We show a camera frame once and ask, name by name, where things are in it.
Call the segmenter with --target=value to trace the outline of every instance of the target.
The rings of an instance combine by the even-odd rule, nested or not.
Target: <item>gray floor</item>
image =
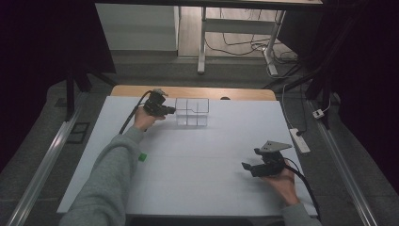
[[[181,39],[180,46],[185,45],[183,40]],[[215,44],[222,48],[223,43],[221,42],[222,40],[219,40]],[[198,49],[193,48],[193,50],[195,52],[192,54],[185,54],[189,56],[188,58],[162,55],[160,53],[140,53],[139,55],[135,53],[132,55],[132,53],[121,51],[113,52],[117,74],[109,74],[109,76],[120,84],[130,85],[242,89],[261,89],[274,81],[267,75],[264,59],[261,57],[231,58],[211,51],[206,52],[208,58],[206,60],[205,75],[199,76],[197,75],[197,60],[192,57],[192,55],[198,53]],[[278,64],[277,66],[281,74],[284,74],[292,67],[290,64]],[[285,79],[274,86],[274,89],[281,88],[284,84],[302,75],[303,73],[297,73],[295,77]],[[111,91],[111,87],[98,78],[92,75],[89,78],[93,84],[93,89],[88,96],[82,114],[77,120],[79,124],[87,124],[88,129],[86,133],[69,136],[69,142],[62,149],[25,225],[57,225],[61,218],[56,213],[56,209],[86,147],[104,100]],[[277,93],[277,97],[281,101],[281,93]],[[56,132],[64,121],[66,113],[65,98],[65,83],[56,84],[49,89],[47,103],[40,117],[18,152],[2,171],[0,175],[0,225],[6,225],[12,211],[23,196],[30,179],[38,168],[41,159],[50,147]],[[358,210],[331,159],[327,145],[318,129],[317,121],[311,116],[306,101],[304,101],[304,115],[301,100],[304,101],[299,87],[284,94],[284,105],[290,122],[301,130],[307,127],[307,132],[303,137],[311,148],[311,154],[301,155],[299,153],[299,158],[305,170],[304,173],[320,204],[322,222],[324,225],[337,226],[363,225]],[[338,145],[355,175],[359,187],[375,214],[378,225],[397,225],[399,221],[399,199],[397,194],[373,159],[367,154],[367,151],[341,123],[337,114],[338,109],[339,104],[333,99],[330,108],[330,131],[337,139]],[[266,225],[276,221],[276,219],[253,218],[251,221],[254,225]]]

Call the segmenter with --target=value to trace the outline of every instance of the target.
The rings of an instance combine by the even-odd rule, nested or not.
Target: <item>hand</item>
[[[144,110],[142,106],[140,106],[137,109],[137,112],[135,113],[135,123],[133,126],[141,131],[146,131],[148,128],[150,128],[155,121],[161,121],[164,120],[165,116],[163,117],[154,117],[149,114]]]
[[[294,178],[294,173],[286,168],[277,177],[261,177],[263,181],[266,181],[276,189],[287,205],[299,203],[299,198],[295,191]]]

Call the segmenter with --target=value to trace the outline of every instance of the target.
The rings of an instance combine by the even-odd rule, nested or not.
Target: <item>aluminum rail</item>
[[[313,106],[313,104],[310,101],[308,101],[308,105],[311,112],[316,110],[316,108]],[[352,197],[353,202],[356,208],[358,209],[363,224],[366,226],[378,225],[368,202],[364,198],[363,192],[361,191],[360,187],[355,181],[352,171],[348,167],[348,164],[346,163],[343,154],[340,148],[338,147],[337,142],[335,141],[334,136],[331,134],[329,130],[325,128],[322,122],[318,121],[317,125],[330,151],[335,166],[337,167],[338,172],[343,178],[343,183],[345,184],[346,189],[349,192],[349,195]]]
[[[46,155],[41,160],[41,163],[30,181],[26,191],[18,202],[17,207],[8,220],[7,226],[22,226],[24,225],[36,199],[38,198],[41,189],[44,186],[58,156],[67,141],[67,137],[71,132],[81,110],[83,103],[88,97],[88,93],[80,93],[75,101],[75,111],[73,112],[69,121],[64,121],[56,134],[50,148]]]

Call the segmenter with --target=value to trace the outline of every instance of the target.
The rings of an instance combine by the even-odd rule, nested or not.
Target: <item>person's left hand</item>
[[[146,131],[148,128],[150,128],[155,121],[161,121],[164,120],[165,116],[163,117],[154,117],[149,114],[144,110],[142,106],[140,106],[135,113],[135,123],[133,126],[141,131]]]

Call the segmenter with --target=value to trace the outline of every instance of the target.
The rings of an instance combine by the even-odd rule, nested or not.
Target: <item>wall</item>
[[[110,50],[178,49],[178,8],[96,4]]]

